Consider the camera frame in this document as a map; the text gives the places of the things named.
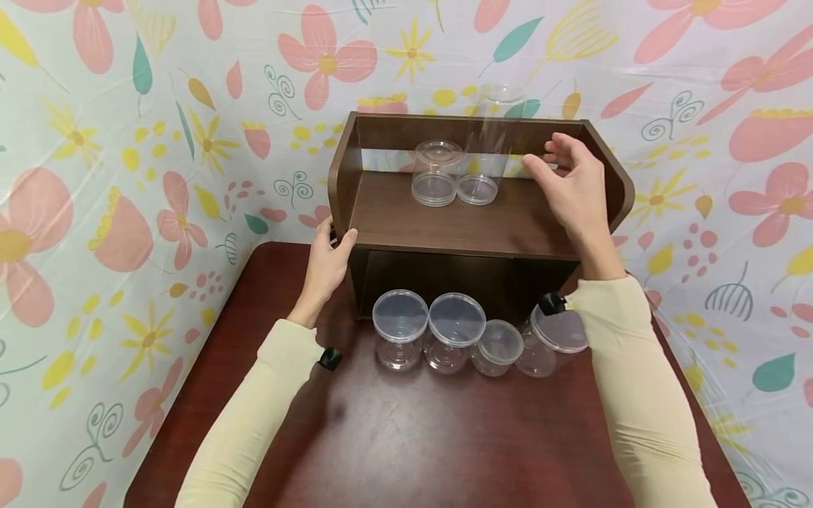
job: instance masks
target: beige long sleeve shirt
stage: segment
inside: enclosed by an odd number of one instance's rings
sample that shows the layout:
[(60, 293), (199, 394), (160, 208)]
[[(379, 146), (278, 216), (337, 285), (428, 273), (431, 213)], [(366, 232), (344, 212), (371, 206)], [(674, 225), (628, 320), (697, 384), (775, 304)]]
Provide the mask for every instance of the beige long sleeve shirt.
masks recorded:
[[(585, 325), (612, 449), (639, 508), (716, 506), (689, 403), (632, 277), (579, 282), (568, 298)], [(238, 507), (291, 401), (322, 354), (316, 330), (284, 319), (201, 443), (176, 506)]]

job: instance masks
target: clear plastic container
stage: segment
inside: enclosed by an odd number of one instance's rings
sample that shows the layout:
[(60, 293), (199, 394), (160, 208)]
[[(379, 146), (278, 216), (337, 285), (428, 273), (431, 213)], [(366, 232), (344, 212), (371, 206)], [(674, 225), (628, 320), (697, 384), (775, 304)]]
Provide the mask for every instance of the clear plastic container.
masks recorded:
[(463, 175), (458, 181), (458, 198), (471, 205), (488, 205), (496, 197), (511, 151), (508, 118), (522, 118), (525, 94), (520, 87), (483, 86), (475, 109), (485, 117), (477, 132), (469, 136)]
[(429, 307), (429, 329), (424, 345), (426, 362), (441, 374), (460, 371), (468, 360), (468, 346), (480, 340), (485, 330), (485, 312), (474, 298), (446, 293)]
[(574, 310), (546, 316), (535, 306), (522, 337), (524, 349), (515, 365), (531, 377), (550, 376), (587, 349), (585, 327)]
[(481, 374), (499, 377), (508, 372), (523, 351), (520, 331), (507, 321), (491, 319), (480, 340), (469, 348), (472, 364)]
[(412, 291), (394, 289), (379, 296), (372, 306), (372, 324), (382, 339), (376, 345), (378, 361), (393, 371), (414, 367), (428, 321), (426, 302)]
[(415, 148), (412, 197), (426, 206), (446, 206), (457, 193), (463, 150), (451, 141), (424, 141)]

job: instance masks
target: shelf board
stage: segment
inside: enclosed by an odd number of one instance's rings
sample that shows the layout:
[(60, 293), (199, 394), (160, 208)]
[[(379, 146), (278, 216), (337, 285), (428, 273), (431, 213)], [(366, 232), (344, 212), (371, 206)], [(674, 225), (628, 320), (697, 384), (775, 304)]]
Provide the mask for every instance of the shelf board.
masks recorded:
[(423, 206), (407, 173), (363, 172), (350, 227), (358, 245), (378, 250), (575, 260), (564, 229), (533, 180), (503, 178), (488, 206), (455, 199)]

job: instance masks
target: clear plastic lid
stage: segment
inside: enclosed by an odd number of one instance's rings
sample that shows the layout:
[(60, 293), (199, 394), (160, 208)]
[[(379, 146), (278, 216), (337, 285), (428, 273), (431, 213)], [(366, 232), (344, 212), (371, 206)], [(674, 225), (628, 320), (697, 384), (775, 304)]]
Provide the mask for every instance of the clear plastic lid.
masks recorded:
[(485, 312), (477, 301), (462, 293), (446, 293), (429, 307), (429, 328), (440, 342), (464, 348), (480, 340)]
[(554, 351), (574, 354), (587, 348), (585, 326), (575, 310), (545, 315), (537, 305), (531, 312), (531, 328), (539, 340)]
[(483, 336), (477, 342), (477, 349), (483, 356), (498, 365), (511, 365), (520, 357), (523, 348), (520, 331), (501, 319), (491, 319), (486, 323)]
[(372, 306), (373, 326), (382, 338), (394, 344), (406, 344), (423, 335), (428, 320), (424, 299), (406, 289), (388, 291)]

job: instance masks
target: right hand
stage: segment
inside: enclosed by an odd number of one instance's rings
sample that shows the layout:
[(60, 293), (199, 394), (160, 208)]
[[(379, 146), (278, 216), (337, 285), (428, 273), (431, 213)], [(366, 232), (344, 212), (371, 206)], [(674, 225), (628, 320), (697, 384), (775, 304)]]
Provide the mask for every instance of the right hand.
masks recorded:
[[(536, 155), (525, 155), (523, 164), (537, 181), (556, 219), (574, 241), (595, 235), (610, 235), (607, 225), (604, 190), (604, 164), (584, 143), (557, 132), (545, 143), (545, 161)], [(570, 168), (559, 176), (545, 163)]]

